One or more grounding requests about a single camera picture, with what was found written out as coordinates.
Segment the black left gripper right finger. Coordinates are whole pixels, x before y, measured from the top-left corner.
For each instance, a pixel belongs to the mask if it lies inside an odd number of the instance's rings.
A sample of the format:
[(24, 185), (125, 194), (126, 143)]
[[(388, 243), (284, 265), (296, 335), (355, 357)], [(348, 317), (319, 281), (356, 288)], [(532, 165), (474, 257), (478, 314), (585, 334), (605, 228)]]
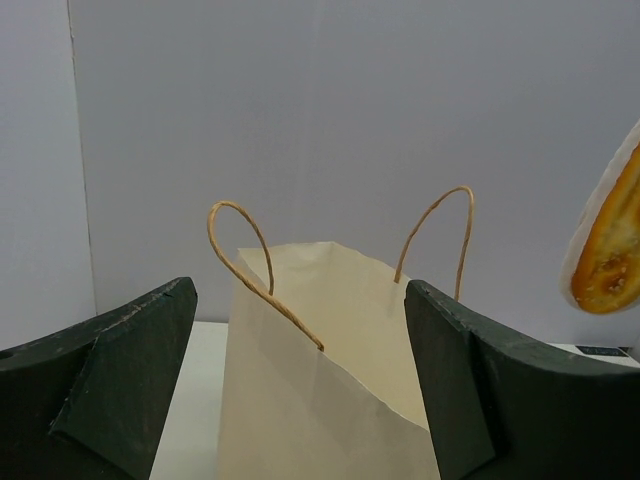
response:
[(554, 348), (422, 280), (406, 324), (444, 479), (635, 479), (639, 368)]

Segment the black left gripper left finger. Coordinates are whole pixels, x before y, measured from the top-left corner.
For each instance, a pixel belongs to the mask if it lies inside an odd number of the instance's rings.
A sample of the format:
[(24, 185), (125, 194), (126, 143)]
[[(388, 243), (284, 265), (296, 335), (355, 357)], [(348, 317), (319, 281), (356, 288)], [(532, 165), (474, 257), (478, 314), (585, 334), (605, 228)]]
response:
[(197, 303), (179, 277), (2, 351), (2, 478), (149, 478)]

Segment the long toasted bread loaf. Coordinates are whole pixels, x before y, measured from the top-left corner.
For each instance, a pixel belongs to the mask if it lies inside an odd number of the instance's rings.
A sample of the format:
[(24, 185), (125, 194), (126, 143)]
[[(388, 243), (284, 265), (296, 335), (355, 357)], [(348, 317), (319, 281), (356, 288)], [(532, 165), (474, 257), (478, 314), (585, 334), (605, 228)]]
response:
[(581, 213), (562, 262), (560, 292), (594, 315), (639, 303), (639, 126), (616, 150)]

